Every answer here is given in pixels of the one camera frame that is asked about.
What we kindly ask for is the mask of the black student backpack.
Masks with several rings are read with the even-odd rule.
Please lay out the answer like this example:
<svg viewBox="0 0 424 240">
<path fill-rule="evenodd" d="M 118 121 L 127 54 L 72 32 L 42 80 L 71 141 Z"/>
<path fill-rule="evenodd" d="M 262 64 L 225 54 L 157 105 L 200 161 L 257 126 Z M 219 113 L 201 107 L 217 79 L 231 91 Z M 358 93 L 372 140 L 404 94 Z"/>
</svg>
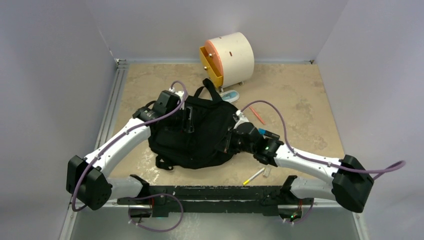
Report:
<svg viewBox="0 0 424 240">
<path fill-rule="evenodd" d="M 234 128 L 233 116 L 238 109 L 222 99 L 210 79 L 202 83 L 195 94 L 185 100 L 185 107 L 191 112 L 189 128 L 183 122 L 183 110 L 150 126 L 148 144 L 157 155 L 157 168 L 201 169 L 222 165 L 233 157 L 233 153 L 218 147 L 224 145 L 226 135 Z"/>
</svg>

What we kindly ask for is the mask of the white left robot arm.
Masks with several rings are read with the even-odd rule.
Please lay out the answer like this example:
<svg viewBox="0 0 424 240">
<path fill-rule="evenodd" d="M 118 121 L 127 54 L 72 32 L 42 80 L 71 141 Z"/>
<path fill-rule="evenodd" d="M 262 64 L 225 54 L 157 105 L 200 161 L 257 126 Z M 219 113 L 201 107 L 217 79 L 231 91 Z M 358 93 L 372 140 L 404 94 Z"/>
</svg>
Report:
<svg viewBox="0 0 424 240">
<path fill-rule="evenodd" d="M 185 90 L 163 90 L 156 101 L 140 107 L 124 127 L 107 142 L 85 157 L 73 156 L 67 164 L 66 190 L 71 194 L 71 209 L 98 210 L 109 200 L 130 198 L 146 203 L 149 191 L 136 176 L 110 178 L 113 169 L 139 144 L 152 135 L 153 125 L 170 120 L 182 110 L 188 97 Z"/>
</svg>

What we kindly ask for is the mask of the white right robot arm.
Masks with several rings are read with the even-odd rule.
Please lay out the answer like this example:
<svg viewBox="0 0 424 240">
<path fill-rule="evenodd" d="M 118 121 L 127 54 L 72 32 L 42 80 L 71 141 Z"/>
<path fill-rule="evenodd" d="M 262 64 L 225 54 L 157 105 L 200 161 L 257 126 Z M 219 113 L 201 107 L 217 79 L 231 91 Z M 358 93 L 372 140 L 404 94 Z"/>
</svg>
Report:
<svg viewBox="0 0 424 240">
<path fill-rule="evenodd" d="M 281 189 L 280 196 L 288 204 L 298 199 L 319 198 L 336 201 L 343 208 L 361 213 L 374 185 L 374 180 L 353 156 L 333 158 L 289 147 L 275 137 L 267 137 L 250 122 L 229 128 L 216 149 L 237 154 L 246 152 L 264 165 L 293 169 L 306 173 L 312 180 L 295 177 Z"/>
</svg>

